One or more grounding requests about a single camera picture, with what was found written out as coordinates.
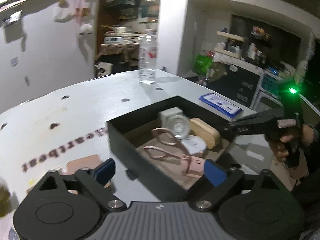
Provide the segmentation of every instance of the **gray ribbed panel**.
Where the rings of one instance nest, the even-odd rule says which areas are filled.
[[[187,202],[133,202],[109,214],[88,239],[94,240],[218,240],[233,239],[211,213],[196,212]]]

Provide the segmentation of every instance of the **blue and white package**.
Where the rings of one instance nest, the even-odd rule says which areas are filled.
[[[203,95],[199,99],[231,118],[235,117],[239,112],[242,111],[241,108],[214,93]]]

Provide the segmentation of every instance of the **green led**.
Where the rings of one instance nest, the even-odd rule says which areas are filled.
[[[290,93],[295,94],[297,91],[294,88],[289,88]]]

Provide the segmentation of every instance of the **water bottle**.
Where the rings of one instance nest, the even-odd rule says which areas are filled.
[[[153,34],[149,33],[139,48],[139,81],[150,85],[156,79],[157,42]]]

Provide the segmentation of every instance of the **black circular motor housing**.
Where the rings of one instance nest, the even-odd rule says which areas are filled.
[[[240,240],[293,239],[305,224],[304,212],[290,194],[264,188],[228,199],[218,216],[226,231]]]
[[[21,240],[75,240],[94,230],[100,209],[90,198],[52,190],[28,195],[13,216]]]

